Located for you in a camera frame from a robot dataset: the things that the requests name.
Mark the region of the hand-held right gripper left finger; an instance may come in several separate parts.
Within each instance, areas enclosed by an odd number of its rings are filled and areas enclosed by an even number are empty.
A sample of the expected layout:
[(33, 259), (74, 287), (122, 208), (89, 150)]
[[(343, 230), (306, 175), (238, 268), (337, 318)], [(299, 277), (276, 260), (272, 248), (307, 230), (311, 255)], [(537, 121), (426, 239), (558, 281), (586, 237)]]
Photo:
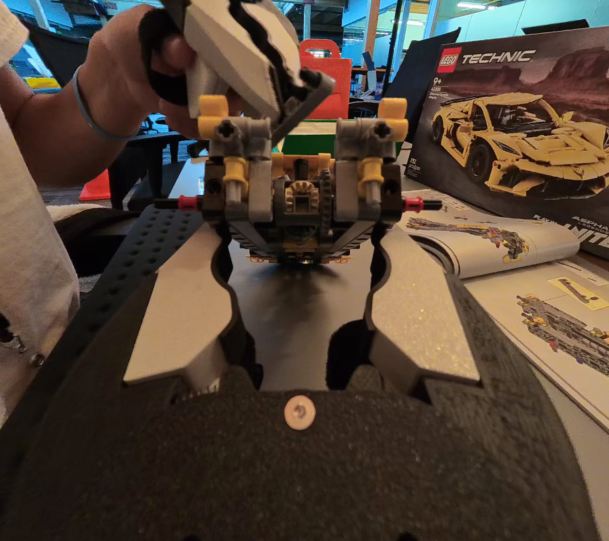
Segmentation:
[(242, 366), (255, 387), (263, 367), (228, 285), (230, 239), (199, 227), (156, 272), (156, 281), (124, 374), (127, 385), (181, 378), (207, 391), (230, 366)]

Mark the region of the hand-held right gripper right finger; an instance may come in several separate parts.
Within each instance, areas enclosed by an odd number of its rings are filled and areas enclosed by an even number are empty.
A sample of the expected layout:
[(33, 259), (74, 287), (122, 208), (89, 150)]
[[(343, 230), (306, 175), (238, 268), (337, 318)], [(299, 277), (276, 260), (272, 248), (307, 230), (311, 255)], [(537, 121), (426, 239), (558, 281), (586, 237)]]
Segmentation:
[(400, 227), (377, 225), (371, 243), (363, 317), (332, 335), (327, 387), (345, 389), (361, 365), (402, 394), (418, 393), (428, 379), (477, 385), (481, 375), (445, 271)]

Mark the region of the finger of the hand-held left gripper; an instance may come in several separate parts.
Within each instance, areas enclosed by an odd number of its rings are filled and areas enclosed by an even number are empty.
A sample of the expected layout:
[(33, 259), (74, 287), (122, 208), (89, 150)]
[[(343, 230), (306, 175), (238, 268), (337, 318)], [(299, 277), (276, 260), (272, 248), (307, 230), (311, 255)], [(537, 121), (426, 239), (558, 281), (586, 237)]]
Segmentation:
[(265, 39), (256, 33), (256, 42), (273, 65), (282, 94), (292, 94), (302, 83), (298, 36), (292, 23), (270, 0), (241, 3), (241, 8), (265, 30)]
[(233, 19), (229, 0), (189, 0), (184, 36), (196, 52), (187, 69), (189, 115), (200, 114), (199, 96), (220, 95), (232, 88), (254, 116), (278, 119), (280, 107), (270, 77), (270, 62)]

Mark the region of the partly built toy car model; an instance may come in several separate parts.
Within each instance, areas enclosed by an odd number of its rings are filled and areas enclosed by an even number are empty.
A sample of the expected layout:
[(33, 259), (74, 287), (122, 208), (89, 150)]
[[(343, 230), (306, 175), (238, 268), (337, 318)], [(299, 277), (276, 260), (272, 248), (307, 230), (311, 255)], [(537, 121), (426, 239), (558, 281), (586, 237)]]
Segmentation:
[(338, 119), (333, 155), (273, 152), (270, 120), (230, 117), (223, 95), (201, 96), (200, 110), (199, 134), (209, 140), (203, 194), (154, 206), (199, 212), (252, 261), (340, 260), (377, 225), (442, 208), (437, 199), (402, 196), (395, 143), (409, 130), (405, 98), (381, 100), (376, 119)]

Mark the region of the person's left forearm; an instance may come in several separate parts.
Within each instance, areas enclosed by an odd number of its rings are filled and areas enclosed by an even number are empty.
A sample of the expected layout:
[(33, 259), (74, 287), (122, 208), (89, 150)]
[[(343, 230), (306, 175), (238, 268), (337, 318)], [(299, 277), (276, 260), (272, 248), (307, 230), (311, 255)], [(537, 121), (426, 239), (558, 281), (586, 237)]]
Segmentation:
[(74, 187), (103, 172), (93, 134), (68, 90), (35, 94), (9, 64), (1, 67), (1, 109), (35, 183)]

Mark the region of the grey desk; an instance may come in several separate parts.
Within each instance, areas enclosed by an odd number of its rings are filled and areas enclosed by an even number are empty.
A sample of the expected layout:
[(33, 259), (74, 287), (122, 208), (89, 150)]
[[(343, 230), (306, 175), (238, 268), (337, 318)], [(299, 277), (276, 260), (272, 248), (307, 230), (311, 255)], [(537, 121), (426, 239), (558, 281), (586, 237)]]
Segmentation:
[[(370, 288), (372, 244), (353, 251), (347, 263), (287, 267), (251, 263), (230, 245), (235, 291), (243, 322), (262, 364), (262, 389), (326, 389), (331, 334), (363, 316)], [(608, 540), (608, 433), (552, 381), (530, 366), (551, 399), (574, 447), (602, 540)]]

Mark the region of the person's left hand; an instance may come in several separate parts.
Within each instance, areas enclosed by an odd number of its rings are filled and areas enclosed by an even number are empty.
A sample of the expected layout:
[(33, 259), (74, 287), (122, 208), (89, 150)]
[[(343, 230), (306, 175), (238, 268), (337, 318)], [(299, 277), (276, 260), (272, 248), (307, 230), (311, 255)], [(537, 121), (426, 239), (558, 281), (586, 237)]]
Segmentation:
[(187, 107), (162, 99), (150, 85), (139, 27), (155, 13), (148, 4), (136, 6), (118, 13), (93, 36), (77, 77), (79, 91), (94, 124), (109, 136), (133, 136), (148, 115), (159, 112), (172, 130), (197, 139), (197, 121)]

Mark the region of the orange fabric bag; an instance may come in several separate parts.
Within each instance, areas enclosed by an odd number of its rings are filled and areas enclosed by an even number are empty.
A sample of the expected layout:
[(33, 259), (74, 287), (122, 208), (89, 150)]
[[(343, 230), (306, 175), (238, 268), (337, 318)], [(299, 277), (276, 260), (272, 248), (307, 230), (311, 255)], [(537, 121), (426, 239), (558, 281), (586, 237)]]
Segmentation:
[(334, 41), (307, 39), (300, 43), (300, 62), (302, 67), (322, 72), (336, 83), (331, 95), (309, 114), (307, 119), (347, 119), (351, 90), (351, 59), (341, 58), (339, 47)]

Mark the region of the green plastic bin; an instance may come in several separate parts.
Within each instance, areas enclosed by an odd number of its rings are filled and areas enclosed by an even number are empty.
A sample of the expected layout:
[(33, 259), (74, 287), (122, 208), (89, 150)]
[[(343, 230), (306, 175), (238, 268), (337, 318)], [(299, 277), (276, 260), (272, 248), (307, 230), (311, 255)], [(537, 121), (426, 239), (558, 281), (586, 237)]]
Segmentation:
[(408, 130), (407, 119), (306, 121), (285, 137), (282, 152), (296, 156), (330, 153), (336, 160), (376, 157), (392, 162)]

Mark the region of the open instruction booklet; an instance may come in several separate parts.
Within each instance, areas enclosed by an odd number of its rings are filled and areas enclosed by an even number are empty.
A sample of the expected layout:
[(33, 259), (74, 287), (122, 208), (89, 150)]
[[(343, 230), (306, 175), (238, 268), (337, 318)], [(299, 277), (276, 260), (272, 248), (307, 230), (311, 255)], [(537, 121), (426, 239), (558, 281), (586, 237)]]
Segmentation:
[(608, 280), (582, 267), (575, 233), (540, 219), (503, 218), (432, 189), (442, 202), (400, 227), (461, 279), (540, 371), (608, 428)]

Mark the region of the dark angled board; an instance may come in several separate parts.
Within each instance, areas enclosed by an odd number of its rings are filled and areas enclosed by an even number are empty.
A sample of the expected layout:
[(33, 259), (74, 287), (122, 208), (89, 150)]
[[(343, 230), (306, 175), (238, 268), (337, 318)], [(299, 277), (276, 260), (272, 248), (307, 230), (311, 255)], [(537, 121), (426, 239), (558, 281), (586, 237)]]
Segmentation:
[(442, 47), (455, 43), (460, 33), (461, 27), (458, 27), (442, 35), (413, 41), (384, 97), (405, 98), (407, 111), (414, 111), (429, 90)]

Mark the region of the orange traffic cone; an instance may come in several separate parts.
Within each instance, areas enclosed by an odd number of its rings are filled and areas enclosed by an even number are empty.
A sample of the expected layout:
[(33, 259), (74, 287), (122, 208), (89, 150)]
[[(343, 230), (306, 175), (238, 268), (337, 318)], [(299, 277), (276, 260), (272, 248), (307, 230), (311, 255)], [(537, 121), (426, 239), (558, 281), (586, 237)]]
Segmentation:
[(79, 199), (83, 202), (110, 200), (109, 171), (105, 170), (98, 177), (87, 182), (80, 192)]

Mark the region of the light blue wristband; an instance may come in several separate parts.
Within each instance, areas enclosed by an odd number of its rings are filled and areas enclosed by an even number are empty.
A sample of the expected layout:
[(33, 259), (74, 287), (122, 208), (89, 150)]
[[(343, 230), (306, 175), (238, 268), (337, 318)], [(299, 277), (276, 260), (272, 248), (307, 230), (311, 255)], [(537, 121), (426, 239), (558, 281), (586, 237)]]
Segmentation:
[(72, 85), (72, 89), (74, 91), (77, 107), (78, 107), (78, 109), (80, 111), (81, 116), (85, 120), (87, 126), (89, 128), (91, 128), (98, 137), (100, 137), (100, 138), (102, 138), (103, 140), (106, 140), (106, 141), (111, 141), (111, 142), (114, 142), (114, 143), (128, 143), (130, 141), (133, 141), (138, 136), (139, 130), (137, 130), (130, 137), (114, 136), (114, 135), (108, 134), (90, 116), (88, 108), (87, 108), (87, 105), (85, 103), (85, 99), (82, 96), (82, 93), (81, 93), (81, 90), (80, 90), (80, 85), (79, 85), (79, 72), (80, 72), (80, 69), (82, 67), (83, 67), (83, 65), (81, 64), (80, 66), (78, 66), (75, 69), (75, 71), (74, 71), (74, 73), (72, 75), (72, 78), (71, 78), (71, 85)]

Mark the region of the toy car set box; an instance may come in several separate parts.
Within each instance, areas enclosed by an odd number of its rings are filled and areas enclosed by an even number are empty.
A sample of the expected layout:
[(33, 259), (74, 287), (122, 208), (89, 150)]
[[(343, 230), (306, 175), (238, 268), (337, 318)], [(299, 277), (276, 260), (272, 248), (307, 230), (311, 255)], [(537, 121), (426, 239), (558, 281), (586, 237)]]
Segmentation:
[(406, 175), (608, 260), (608, 27), (442, 45)]

